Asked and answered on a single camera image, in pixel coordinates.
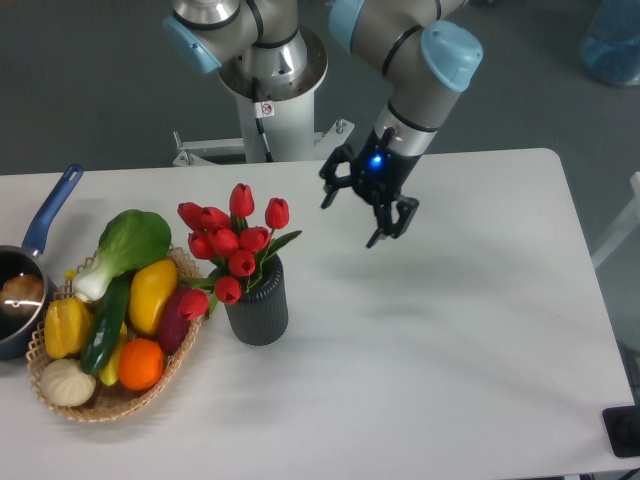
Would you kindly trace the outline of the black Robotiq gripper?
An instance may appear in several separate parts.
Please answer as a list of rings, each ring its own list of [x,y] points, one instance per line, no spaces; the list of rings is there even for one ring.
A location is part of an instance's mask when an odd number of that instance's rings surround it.
[[[319,171],[325,182],[321,209],[331,206],[339,190],[351,187],[372,205],[377,227],[366,243],[367,248],[383,238],[402,236],[419,208],[417,199],[400,194],[419,156],[402,155],[393,150],[390,141],[395,133],[393,127],[386,128],[381,135],[372,131],[356,156],[350,145],[340,145]],[[339,176],[337,169],[341,164],[350,164],[350,173]]]

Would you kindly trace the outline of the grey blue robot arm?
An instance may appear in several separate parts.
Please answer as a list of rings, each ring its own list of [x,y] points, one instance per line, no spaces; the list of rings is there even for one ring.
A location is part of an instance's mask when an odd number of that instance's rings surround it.
[[[479,41],[451,23],[455,1],[337,1],[333,37],[386,79],[392,94],[364,147],[323,157],[325,199],[353,190],[374,211],[375,239],[398,238],[419,203],[402,186],[469,87]],[[314,94],[328,69],[319,37],[294,1],[176,1],[164,19],[169,43],[194,70],[217,73],[235,96],[250,163],[306,160],[319,153]]]

